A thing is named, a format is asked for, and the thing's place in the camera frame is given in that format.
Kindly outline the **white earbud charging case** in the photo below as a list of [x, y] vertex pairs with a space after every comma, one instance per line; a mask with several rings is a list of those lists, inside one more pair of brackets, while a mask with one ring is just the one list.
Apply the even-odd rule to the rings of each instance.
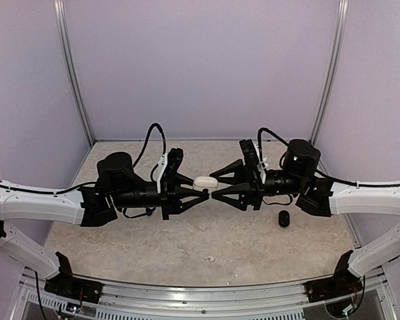
[[214, 177], [199, 176], [193, 181], [193, 189], [195, 190], [216, 190], [218, 188], [218, 181]]

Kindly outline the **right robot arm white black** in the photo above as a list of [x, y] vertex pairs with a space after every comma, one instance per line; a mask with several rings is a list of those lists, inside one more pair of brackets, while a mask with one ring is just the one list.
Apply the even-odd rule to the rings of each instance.
[[[321, 153], [306, 140], [293, 139], [279, 170], [267, 169], [261, 148], [252, 140], [239, 142], [243, 158], [211, 174], [227, 187], [212, 192], [213, 199], [241, 211], [261, 207], [264, 197], [289, 195], [296, 206], [316, 217], [346, 214], [382, 214], [400, 217], [400, 181], [393, 183], [343, 182], [317, 170]], [[343, 295], [354, 278], [400, 256], [400, 222], [363, 247], [341, 256], [328, 291]]]

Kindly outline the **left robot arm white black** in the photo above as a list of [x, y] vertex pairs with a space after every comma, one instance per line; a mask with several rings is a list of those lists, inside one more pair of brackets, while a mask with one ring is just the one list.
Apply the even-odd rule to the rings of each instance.
[[20, 232], [11, 221], [32, 219], [102, 227], [117, 219], [125, 209], [158, 207], [162, 218], [179, 215], [209, 198], [216, 180], [192, 180], [178, 172], [183, 160], [180, 148], [164, 153], [158, 162], [156, 181], [136, 174], [130, 154], [112, 153], [97, 163], [98, 179], [68, 190], [29, 189], [0, 179], [0, 252], [53, 279], [65, 296], [74, 296], [80, 282], [71, 272], [66, 256], [50, 253]]

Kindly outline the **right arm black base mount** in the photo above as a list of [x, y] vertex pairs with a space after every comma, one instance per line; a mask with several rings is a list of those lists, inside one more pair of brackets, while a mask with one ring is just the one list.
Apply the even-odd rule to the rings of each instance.
[[330, 277], [305, 283], [305, 290], [310, 303], [334, 299], [363, 290], [360, 277], [348, 270], [348, 262], [353, 250], [339, 258], [334, 273]]

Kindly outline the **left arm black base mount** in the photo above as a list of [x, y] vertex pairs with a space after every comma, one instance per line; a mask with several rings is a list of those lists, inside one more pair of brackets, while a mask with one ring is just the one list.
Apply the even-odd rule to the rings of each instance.
[[68, 258], [60, 252], [55, 255], [59, 262], [58, 274], [46, 280], [44, 290], [79, 302], [98, 304], [103, 284], [74, 276]]

